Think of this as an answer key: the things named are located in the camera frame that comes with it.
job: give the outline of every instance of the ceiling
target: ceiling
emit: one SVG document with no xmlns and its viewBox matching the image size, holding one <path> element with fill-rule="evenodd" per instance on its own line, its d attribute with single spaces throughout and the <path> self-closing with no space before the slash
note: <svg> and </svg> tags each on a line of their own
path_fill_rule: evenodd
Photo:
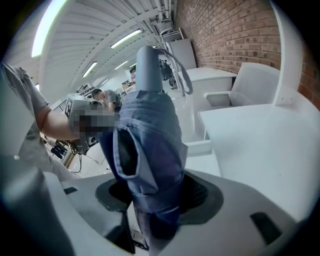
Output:
<svg viewBox="0 0 320 256">
<path fill-rule="evenodd" d="M 157 0 L 68 0 L 52 24 L 42 54 L 31 57 L 34 38 L 50 2 L 45 2 L 25 22 L 12 40 L 4 61 L 27 70 L 44 97 L 54 103 L 83 84 L 109 78 L 115 67 L 135 63 L 145 45 L 161 47 L 152 30 L 158 20 Z M 174 13 L 177 0 L 172 0 Z M 164 0 L 160 0 L 165 13 Z M 119 46 L 110 46 L 134 30 L 139 33 Z M 93 63 L 97 65 L 82 78 Z"/>
</svg>

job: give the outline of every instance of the white chair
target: white chair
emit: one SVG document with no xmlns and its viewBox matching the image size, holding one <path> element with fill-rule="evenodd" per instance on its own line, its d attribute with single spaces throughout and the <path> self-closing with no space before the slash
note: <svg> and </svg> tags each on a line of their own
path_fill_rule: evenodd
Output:
<svg viewBox="0 0 320 256">
<path fill-rule="evenodd" d="M 206 92 L 203 96 L 210 108 L 201 111 L 270 104 L 273 102 L 280 71 L 259 63 L 244 62 L 231 91 Z"/>
</svg>

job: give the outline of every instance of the white machine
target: white machine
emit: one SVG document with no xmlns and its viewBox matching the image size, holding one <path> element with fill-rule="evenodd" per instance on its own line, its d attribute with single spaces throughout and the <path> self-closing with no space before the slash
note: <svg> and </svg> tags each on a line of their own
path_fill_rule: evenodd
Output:
<svg viewBox="0 0 320 256">
<path fill-rule="evenodd" d="M 148 79 L 160 72 L 158 56 L 154 64 L 144 62 L 142 56 L 156 55 L 151 46 L 145 47 L 141 56 L 138 53 L 137 72 L 149 69 L 149 78 L 137 84 L 137 90 L 155 89 Z M 80 134 L 77 147 L 82 154 L 97 143 L 97 133 L 112 129 L 117 121 L 117 115 L 79 95 L 69 96 L 65 113 L 71 129 Z M 42 173 L 13 155 L 1 157 L 1 164 L 1 202 L 46 255 L 135 253 L 127 218 L 132 197 L 127 184 L 112 173 L 60 183 L 54 174 Z M 186 170 L 182 187 L 179 228 L 160 256 L 275 255 L 299 226 L 241 183 Z"/>
</svg>

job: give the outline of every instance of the white table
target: white table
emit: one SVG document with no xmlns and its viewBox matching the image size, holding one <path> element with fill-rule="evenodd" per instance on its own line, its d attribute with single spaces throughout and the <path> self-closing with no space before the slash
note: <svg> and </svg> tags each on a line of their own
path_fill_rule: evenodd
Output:
<svg viewBox="0 0 320 256">
<path fill-rule="evenodd" d="M 247 184 L 304 219 L 318 197 L 320 132 L 298 111 L 266 105 L 200 114 L 221 176 Z"/>
<path fill-rule="evenodd" d="M 191 116 L 193 119 L 193 131 L 201 138 L 204 136 L 204 129 L 200 124 L 198 112 L 210 107 L 204 98 L 204 93 L 231 91 L 232 80 L 237 75 L 231 72 L 210 68 L 198 67 L 186 71 L 190 77 L 193 94 L 186 95 L 191 104 Z"/>
</svg>

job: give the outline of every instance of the red brick wall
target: red brick wall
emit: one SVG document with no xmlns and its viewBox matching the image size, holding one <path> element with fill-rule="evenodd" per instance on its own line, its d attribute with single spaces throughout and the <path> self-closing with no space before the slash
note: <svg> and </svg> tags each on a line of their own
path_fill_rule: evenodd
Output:
<svg viewBox="0 0 320 256">
<path fill-rule="evenodd" d="M 303 50 L 303 67 L 298 91 L 320 110 L 320 73 L 307 47 Z"/>
<path fill-rule="evenodd" d="M 237 73 L 242 62 L 280 69 L 275 13 L 265 0 L 178 0 L 176 27 L 191 39 L 198 67 Z"/>
</svg>

